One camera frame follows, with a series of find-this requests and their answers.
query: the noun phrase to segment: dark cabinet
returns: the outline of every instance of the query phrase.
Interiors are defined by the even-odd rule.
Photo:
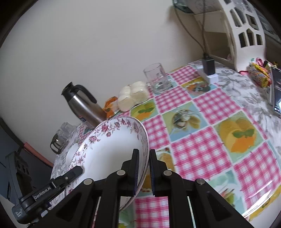
[[[43,187],[50,180],[52,172],[51,167],[47,166],[33,154],[23,149],[23,144],[20,143],[19,139],[15,139],[15,137],[15,135],[11,135],[10,131],[5,131],[0,126],[0,194],[5,198],[7,198],[9,183],[8,169],[6,168],[8,164],[5,157],[9,153],[19,151],[20,157],[27,163],[33,190]],[[9,200],[15,204],[15,198],[15,194],[11,191]]]

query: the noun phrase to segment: glass cup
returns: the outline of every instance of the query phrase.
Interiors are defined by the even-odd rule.
[[[155,94],[161,94],[171,87],[161,63],[155,63],[143,70],[150,88]]]
[[[72,126],[69,123],[63,123],[60,129],[57,130],[56,134],[54,135],[50,148],[56,154],[61,154],[63,149],[68,145],[69,139],[73,136],[76,130],[75,126]]]

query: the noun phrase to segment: black power adapter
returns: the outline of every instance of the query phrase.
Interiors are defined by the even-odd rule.
[[[206,75],[215,74],[215,61],[212,57],[205,54],[202,58],[203,68]]]

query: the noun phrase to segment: snack package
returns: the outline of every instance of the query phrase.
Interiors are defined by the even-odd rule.
[[[117,97],[111,97],[105,102],[103,110],[106,112],[107,118],[114,116],[119,111],[117,99]]]
[[[135,105],[145,102],[148,99],[149,91],[146,87],[146,83],[137,81],[121,89],[118,97],[118,106],[121,111],[126,112]]]
[[[251,77],[253,78],[253,80],[262,88],[265,88],[268,86],[268,83],[270,81],[270,76],[267,76],[268,73],[265,72],[267,71],[266,69],[260,67],[259,65],[252,63],[250,65],[250,69],[249,69],[249,73],[251,75]]]

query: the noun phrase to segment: black chair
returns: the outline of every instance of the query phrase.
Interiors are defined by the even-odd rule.
[[[19,199],[33,191],[28,165],[16,151],[6,156],[6,164],[10,189],[18,204]]]

